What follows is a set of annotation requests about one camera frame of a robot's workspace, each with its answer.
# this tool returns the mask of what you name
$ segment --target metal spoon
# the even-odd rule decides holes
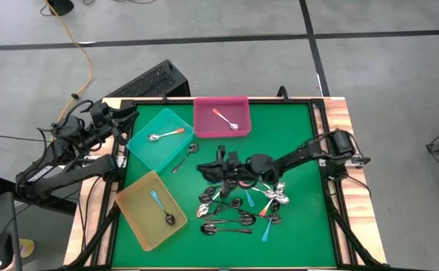
[[[247,233],[251,234],[251,229],[218,229],[214,224],[204,224],[201,226],[201,231],[206,235],[215,235],[218,231],[229,231],[235,233]]]
[[[278,183],[278,185],[276,186],[276,192],[283,193],[285,191],[285,187],[286,187],[286,183],[284,182]]]
[[[257,189],[256,187],[253,187],[251,189],[263,193],[264,196],[266,196],[266,198],[268,198],[268,199],[274,199],[276,197],[276,192],[274,192],[271,189],[268,189],[267,191],[262,191],[260,189]]]
[[[214,114],[218,115],[219,117],[221,117],[223,120],[226,120],[226,122],[229,123],[229,128],[233,131],[238,131],[239,130],[239,125],[235,124],[235,123],[231,123],[229,120],[227,120],[227,118],[225,118],[221,113],[219,113],[218,109],[213,108],[212,111],[214,112]]]
[[[289,203],[289,198],[287,196],[285,196],[284,194],[277,194],[274,199],[281,204],[288,204]]]
[[[166,223],[169,225],[174,225],[174,223],[175,223],[174,215],[171,215],[168,212],[166,212],[166,210],[164,209],[164,206],[162,206],[162,203],[159,200],[159,197],[157,197],[156,191],[154,191],[154,190],[151,191],[151,196],[152,196],[152,198],[154,198],[154,200],[157,202],[157,204],[159,204],[160,208],[166,213]]]
[[[206,223],[210,224],[219,224],[219,223],[228,223],[228,222],[240,222],[243,226],[251,226],[256,223],[256,217],[250,214],[241,215],[239,219],[220,219],[220,220],[207,220]]]
[[[261,210],[261,212],[259,213],[259,215],[261,217],[264,217],[267,213],[268,208],[270,207],[271,203],[273,202],[274,199],[270,199],[270,201],[266,204],[266,206],[264,206],[263,210]]]
[[[278,214],[271,214],[271,215],[267,215],[266,218],[269,220],[271,220],[273,222],[273,224],[279,224],[281,223],[281,217]]]
[[[199,144],[197,142],[194,142],[193,144],[189,145],[189,152],[186,154],[184,158],[182,158],[181,162],[177,164],[177,166],[172,169],[172,174],[176,173],[179,167],[182,165],[182,163],[186,160],[186,158],[189,156],[189,154],[195,154],[199,150]]]
[[[263,237],[261,238],[261,241],[263,242],[267,241],[267,236],[270,234],[271,221],[273,221],[272,218],[270,218],[270,221],[267,223],[266,230],[264,231]]]
[[[206,193],[206,194],[212,196],[212,195],[214,195],[214,193],[216,193],[216,190],[217,190],[218,187],[220,187],[220,186],[221,186],[221,185],[213,185],[213,186],[207,187],[207,188],[204,190],[204,193]]]
[[[242,205],[242,199],[240,198],[234,198],[233,200],[231,200],[231,203],[225,203],[222,201],[214,200],[214,198],[212,198],[211,195],[208,195],[206,193],[202,193],[199,195],[199,201],[204,204],[211,204],[211,202],[217,202],[221,205],[229,206],[235,209],[238,209]]]
[[[184,128],[179,128],[176,131],[168,132],[168,133],[165,133],[163,135],[150,134],[148,136],[148,139],[149,139],[150,142],[156,142],[157,140],[159,140],[163,136],[167,136],[167,135],[170,136],[170,135],[174,135],[176,133],[181,133],[181,132],[184,132]]]
[[[212,200],[214,200],[214,199],[216,199],[218,196],[219,196],[219,194],[221,193],[221,190],[219,190],[213,197],[212,197]],[[202,217],[202,216],[204,216],[204,215],[207,215],[207,213],[209,212],[209,205],[212,203],[212,201],[211,202],[209,202],[209,203],[203,203],[203,204],[201,204],[200,206],[199,206],[199,208],[197,208],[197,211],[196,211],[196,217],[197,218],[200,218],[200,217]]]

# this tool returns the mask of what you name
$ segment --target translucent plastic bin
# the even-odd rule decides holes
[[[152,198],[155,191],[175,223],[166,223],[166,214]],[[156,172],[149,172],[115,196],[115,202],[145,251],[151,251],[180,230],[187,218]]]
[[[150,142],[150,134],[162,135],[184,128],[184,132]],[[168,108],[164,108],[133,136],[127,148],[150,170],[160,172],[193,138],[193,128]]]
[[[212,111],[214,108],[231,123],[238,124],[239,130],[231,130],[230,125]],[[251,132],[248,97],[195,98],[194,132],[201,139],[248,135]]]

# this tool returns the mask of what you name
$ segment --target green table surface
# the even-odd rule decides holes
[[[173,110],[193,126],[193,106],[138,105],[140,115],[135,123],[136,134],[163,108]],[[250,226],[251,235],[219,232],[206,236],[200,232],[203,219],[196,218],[200,202],[197,197],[208,187],[196,170],[196,165],[215,160],[219,145],[226,152],[237,151],[245,162],[252,154],[269,154],[279,158],[313,137],[307,105],[251,104],[252,131],[242,138],[198,139],[200,149],[190,155],[177,173],[172,168],[187,153],[187,147],[167,165],[159,176],[175,201],[186,214],[188,222],[175,235],[152,251],[144,251],[129,224],[121,215],[112,260],[113,267],[332,267],[335,266],[328,216],[316,162],[308,162],[286,172],[281,181],[290,203],[281,206],[278,214],[281,224],[270,228],[269,238],[261,241],[267,220],[260,218]],[[129,156],[125,186],[129,186],[149,169],[133,154]],[[255,206],[250,207],[245,192],[236,189],[227,200],[243,199],[242,209],[259,213],[268,199],[260,192],[250,190]],[[236,219],[232,209],[216,219]],[[224,228],[246,228],[239,223],[218,224]]]

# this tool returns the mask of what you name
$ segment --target yellow object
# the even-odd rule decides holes
[[[20,242],[20,256],[22,259],[30,256],[35,249],[35,243],[30,239],[18,239]]]
[[[164,210],[152,197],[152,191]],[[149,172],[115,195],[115,202],[145,251],[156,248],[187,223],[184,212],[156,172]],[[165,212],[174,216],[173,225],[166,223]]]
[[[72,41],[72,43],[78,48],[80,49],[85,57],[87,58],[87,62],[89,63],[89,79],[87,80],[87,82],[80,88],[80,90],[78,92],[76,92],[75,94],[80,94],[82,91],[84,91],[89,85],[90,82],[92,81],[92,61],[90,61],[89,55],[87,54],[87,52],[80,46],[80,44],[78,44],[77,42],[75,42],[74,38],[72,37],[72,34],[69,30],[69,28],[67,27],[66,23],[62,20],[62,18],[60,18],[60,16],[57,14],[57,12],[55,11],[55,9],[48,3],[47,0],[45,0],[45,4],[50,8],[50,10],[52,11],[52,13],[55,15],[55,17],[57,19],[59,19],[59,21],[62,23],[63,27],[66,29],[67,34],[69,34],[70,40]],[[67,103],[67,105],[64,107],[64,109],[62,110],[62,113],[60,113],[59,116],[59,120],[63,117],[63,115],[65,114],[65,112],[67,111],[67,108],[72,104],[72,102],[74,101],[74,98],[70,98],[69,102]]]

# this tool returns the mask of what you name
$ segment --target teal bin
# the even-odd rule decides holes
[[[184,128],[184,132],[161,137],[156,142],[148,140],[150,134],[162,135],[179,128]],[[193,128],[172,110],[164,108],[129,140],[127,148],[150,170],[159,173],[193,137]]]

